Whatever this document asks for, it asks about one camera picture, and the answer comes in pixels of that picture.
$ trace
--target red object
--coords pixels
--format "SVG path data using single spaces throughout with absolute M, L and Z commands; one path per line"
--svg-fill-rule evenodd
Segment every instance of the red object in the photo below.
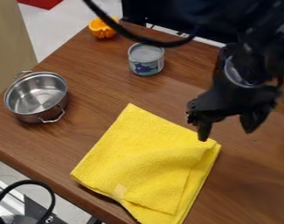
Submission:
M 29 4 L 42 9 L 50 10 L 63 0 L 17 0 L 21 4 Z

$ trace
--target yellow towel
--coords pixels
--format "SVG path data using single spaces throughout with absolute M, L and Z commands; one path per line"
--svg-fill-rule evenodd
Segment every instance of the yellow towel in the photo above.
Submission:
M 120 202 L 141 224 L 184 221 L 220 145 L 129 104 L 72 177 Z

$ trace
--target stainless steel pot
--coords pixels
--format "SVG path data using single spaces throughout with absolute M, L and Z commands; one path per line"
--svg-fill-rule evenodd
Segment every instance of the stainless steel pot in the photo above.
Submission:
M 66 80 L 50 72 L 18 73 L 4 95 L 4 105 L 27 123 L 57 122 L 65 114 L 66 103 Z

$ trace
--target tabletop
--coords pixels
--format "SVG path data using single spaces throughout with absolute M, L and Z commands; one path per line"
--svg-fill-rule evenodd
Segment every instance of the tabletop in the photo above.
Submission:
M 163 40 L 159 31 L 125 24 Z M 185 123 L 186 102 L 211 85 L 219 49 L 191 42 L 166 51 L 164 70 L 134 75 L 121 36 L 97 40 L 86 28 L 38 64 L 68 83 L 66 115 L 57 123 L 18 122 L 0 95 L 0 160 L 106 223 L 136 223 L 117 203 L 80 186 L 69 176 L 129 102 L 174 123 Z M 214 126 L 211 137 L 222 151 L 184 223 L 284 223 L 284 114 L 274 112 L 252 135 L 238 117 Z

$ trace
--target towel tag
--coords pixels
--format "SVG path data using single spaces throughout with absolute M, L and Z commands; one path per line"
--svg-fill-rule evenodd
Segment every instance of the towel tag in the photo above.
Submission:
M 114 189 L 113 196 L 116 200 L 122 200 L 127 188 L 124 185 L 118 184 Z

